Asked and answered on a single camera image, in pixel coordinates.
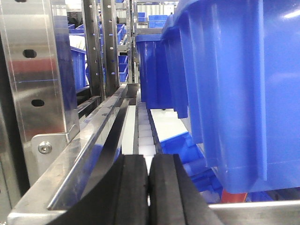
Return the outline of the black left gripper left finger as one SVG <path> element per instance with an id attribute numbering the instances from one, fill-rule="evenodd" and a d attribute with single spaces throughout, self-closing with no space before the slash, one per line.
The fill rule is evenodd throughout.
<path id="1" fill-rule="evenodd" d="M 148 173 L 142 155 L 121 155 L 104 178 L 52 225 L 147 225 Z"/>

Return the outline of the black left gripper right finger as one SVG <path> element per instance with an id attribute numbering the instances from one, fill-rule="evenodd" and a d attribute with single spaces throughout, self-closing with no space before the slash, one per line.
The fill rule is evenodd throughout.
<path id="1" fill-rule="evenodd" d="M 222 225 L 188 177 L 178 155 L 154 156 L 149 175 L 151 225 Z"/>

